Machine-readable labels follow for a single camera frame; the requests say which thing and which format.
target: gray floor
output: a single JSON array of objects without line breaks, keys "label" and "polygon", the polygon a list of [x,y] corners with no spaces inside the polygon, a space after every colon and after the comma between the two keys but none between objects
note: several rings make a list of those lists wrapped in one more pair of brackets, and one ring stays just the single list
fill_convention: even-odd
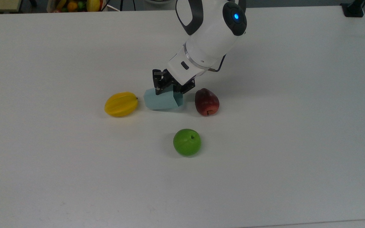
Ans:
[{"label": "gray floor", "polygon": [[[23,13],[47,13],[48,0],[36,0],[37,7],[32,7],[29,0],[23,0]],[[287,7],[287,6],[338,6],[340,3],[352,3],[353,0],[247,0],[247,7]],[[135,0],[136,10],[144,10],[144,0]],[[119,9],[120,0],[111,0],[110,5]],[[123,10],[133,10],[133,1],[124,0]]]}]

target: black stand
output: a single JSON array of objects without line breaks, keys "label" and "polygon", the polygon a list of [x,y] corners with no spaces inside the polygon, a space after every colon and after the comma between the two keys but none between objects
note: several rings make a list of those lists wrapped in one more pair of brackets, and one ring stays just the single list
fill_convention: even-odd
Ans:
[{"label": "black stand", "polygon": [[365,0],[355,0],[352,4],[340,4],[346,17],[363,17],[362,5]]},{"label": "black stand", "polygon": [[156,88],[156,95],[159,95],[163,92],[163,90],[169,86],[173,86],[174,92],[179,92],[181,94],[185,94],[189,90],[195,87],[195,80],[189,80],[184,85],[181,85],[174,79],[174,77],[168,72],[167,69],[164,71],[153,69],[153,83]]}]

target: green apple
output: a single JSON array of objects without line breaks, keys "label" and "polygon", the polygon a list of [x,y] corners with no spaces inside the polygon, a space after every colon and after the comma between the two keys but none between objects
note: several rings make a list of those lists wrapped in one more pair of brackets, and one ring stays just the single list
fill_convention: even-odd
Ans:
[{"label": "green apple", "polygon": [[173,139],[174,148],[183,156],[191,156],[201,148],[200,135],[192,129],[182,129]]}]

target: orange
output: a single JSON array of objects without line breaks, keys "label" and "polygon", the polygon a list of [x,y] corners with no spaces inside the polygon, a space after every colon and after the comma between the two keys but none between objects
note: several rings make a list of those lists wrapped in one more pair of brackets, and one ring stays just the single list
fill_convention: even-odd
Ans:
[{"label": "orange", "polygon": [[74,12],[78,8],[78,4],[76,2],[69,2],[67,4],[67,9],[69,12]]}]

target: black joint cap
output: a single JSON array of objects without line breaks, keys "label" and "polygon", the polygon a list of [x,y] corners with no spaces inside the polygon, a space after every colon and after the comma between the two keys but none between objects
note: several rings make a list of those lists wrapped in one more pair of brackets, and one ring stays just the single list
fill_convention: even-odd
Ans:
[{"label": "black joint cap", "polygon": [[226,25],[233,32],[233,35],[240,36],[245,33],[247,20],[245,12],[238,4],[227,2],[223,6],[223,19]]}]

